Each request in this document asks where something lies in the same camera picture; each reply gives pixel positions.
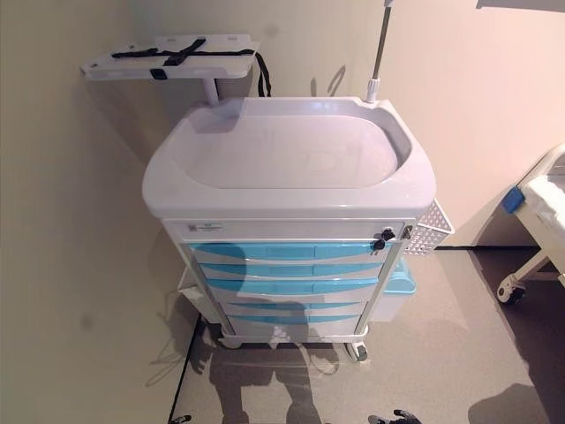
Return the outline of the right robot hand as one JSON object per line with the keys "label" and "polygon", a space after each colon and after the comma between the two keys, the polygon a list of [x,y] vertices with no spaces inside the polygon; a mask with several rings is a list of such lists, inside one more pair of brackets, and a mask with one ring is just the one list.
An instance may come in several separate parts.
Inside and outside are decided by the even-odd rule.
{"label": "right robot hand", "polygon": [[395,409],[394,418],[370,415],[367,420],[370,424],[421,424],[422,421],[414,414],[405,410]]}

